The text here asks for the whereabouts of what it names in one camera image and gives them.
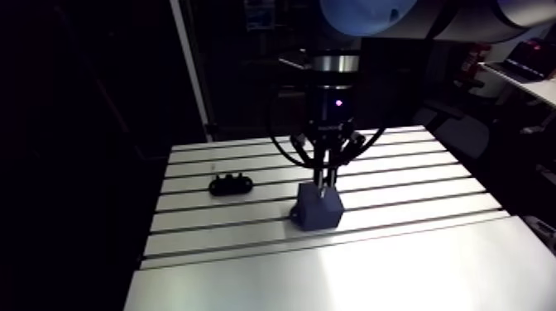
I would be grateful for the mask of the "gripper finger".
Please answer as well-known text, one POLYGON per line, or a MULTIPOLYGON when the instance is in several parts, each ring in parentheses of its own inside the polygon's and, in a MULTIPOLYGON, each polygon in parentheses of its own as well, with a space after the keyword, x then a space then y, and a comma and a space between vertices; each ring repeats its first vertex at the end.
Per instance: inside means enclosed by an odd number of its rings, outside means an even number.
POLYGON ((325 144, 319 139, 309 140, 305 134, 290 135, 290 144, 293 146, 300 160, 295 160, 297 166, 311 169, 313 171, 313 182, 319 192, 324 191, 324 156, 325 144), (309 141, 313 147, 313 155, 309 156, 304 149, 305 143, 309 141))
POLYGON ((340 136, 328 153, 328 161, 332 163, 327 168, 326 185, 334 187, 338 177, 338 168, 347 165, 362 149, 366 138, 359 132, 353 132, 350 136, 340 136))

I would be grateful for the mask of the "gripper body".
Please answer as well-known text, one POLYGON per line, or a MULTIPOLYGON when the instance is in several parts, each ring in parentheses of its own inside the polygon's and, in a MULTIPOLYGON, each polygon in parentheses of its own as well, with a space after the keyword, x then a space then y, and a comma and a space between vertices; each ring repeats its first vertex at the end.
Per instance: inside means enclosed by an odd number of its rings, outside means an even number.
POLYGON ((303 133, 312 142, 344 143, 354 132, 354 90, 359 74, 310 70, 306 75, 303 133))

